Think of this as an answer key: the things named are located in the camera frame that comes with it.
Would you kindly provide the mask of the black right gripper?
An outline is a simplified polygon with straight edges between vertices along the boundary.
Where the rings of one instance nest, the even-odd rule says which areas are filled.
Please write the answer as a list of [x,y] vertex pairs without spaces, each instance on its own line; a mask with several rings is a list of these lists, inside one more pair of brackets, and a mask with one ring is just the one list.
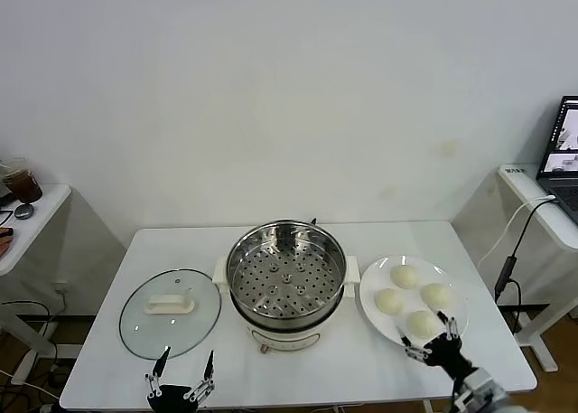
[[444,324],[445,334],[434,338],[424,348],[412,344],[406,334],[396,328],[405,353],[411,359],[424,360],[430,367],[441,367],[452,380],[463,380],[477,368],[461,354],[462,341],[455,318],[443,311],[436,315]]

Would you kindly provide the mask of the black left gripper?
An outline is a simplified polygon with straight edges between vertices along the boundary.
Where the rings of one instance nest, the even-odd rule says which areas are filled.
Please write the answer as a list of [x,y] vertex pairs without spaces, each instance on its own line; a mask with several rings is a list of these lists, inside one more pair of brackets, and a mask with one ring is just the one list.
[[156,360],[153,370],[145,374],[149,386],[147,401],[155,413],[195,413],[199,402],[203,402],[215,389],[214,351],[210,352],[203,378],[195,387],[181,385],[160,385],[160,378],[171,353],[171,347],[166,346],[163,354]]

